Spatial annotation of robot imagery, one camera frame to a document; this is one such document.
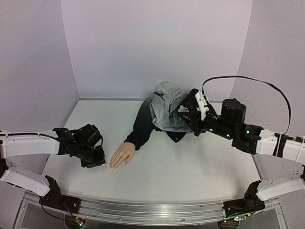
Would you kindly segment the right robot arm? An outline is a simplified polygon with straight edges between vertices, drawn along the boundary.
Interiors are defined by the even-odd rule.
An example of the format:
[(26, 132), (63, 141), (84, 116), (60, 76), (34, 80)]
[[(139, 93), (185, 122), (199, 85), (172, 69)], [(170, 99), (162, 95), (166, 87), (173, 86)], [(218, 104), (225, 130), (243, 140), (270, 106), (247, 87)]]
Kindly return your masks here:
[(207, 134), (212, 149), (227, 144), (239, 152), (305, 164), (304, 137), (293, 137), (246, 124), (246, 106), (235, 98), (225, 99), (218, 113), (202, 91), (192, 89), (179, 105), (178, 115), (196, 137)]

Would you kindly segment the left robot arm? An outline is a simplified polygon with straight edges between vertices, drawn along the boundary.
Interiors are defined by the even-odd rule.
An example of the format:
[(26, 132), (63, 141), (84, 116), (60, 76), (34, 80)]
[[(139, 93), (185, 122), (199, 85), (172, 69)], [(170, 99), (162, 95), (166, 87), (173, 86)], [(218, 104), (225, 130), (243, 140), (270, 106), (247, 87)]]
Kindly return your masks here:
[(54, 128), (44, 132), (0, 133), (0, 180), (44, 197), (53, 208), (64, 205), (56, 180), (21, 168), (11, 160), (14, 156), (68, 155), (80, 160), (83, 168), (105, 165), (103, 137), (94, 125), (79, 129)]

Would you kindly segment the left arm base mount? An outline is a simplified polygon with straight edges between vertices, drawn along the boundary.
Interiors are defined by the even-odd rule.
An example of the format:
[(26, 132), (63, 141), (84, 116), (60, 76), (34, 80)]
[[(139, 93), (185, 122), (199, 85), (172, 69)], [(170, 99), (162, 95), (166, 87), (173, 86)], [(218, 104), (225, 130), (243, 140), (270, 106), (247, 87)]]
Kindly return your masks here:
[(45, 196), (40, 196), (39, 204), (42, 210), (49, 216), (62, 219), (51, 213), (47, 212), (44, 207), (50, 207), (52, 209), (57, 209), (67, 212), (67, 214), (62, 219), (66, 226), (70, 229), (81, 229), (85, 222), (74, 214), (79, 212), (81, 199), (73, 196), (63, 195), (61, 189), (59, 188), (57, 181), (46, 175), (45, 178), (49, 183), (49, 191)]

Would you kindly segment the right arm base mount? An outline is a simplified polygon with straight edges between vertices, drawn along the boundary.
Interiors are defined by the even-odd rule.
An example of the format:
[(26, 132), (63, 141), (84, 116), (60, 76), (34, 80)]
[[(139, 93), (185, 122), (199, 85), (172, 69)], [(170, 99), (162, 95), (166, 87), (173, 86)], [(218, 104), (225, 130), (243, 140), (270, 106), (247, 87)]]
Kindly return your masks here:
[(225, 201), (222, 207), (225, 213), (224, 219), (233, 219), (264, 210), (265, 203), (257, 195), (260, 183), (261, 180), (251, 183), (243, 198)]

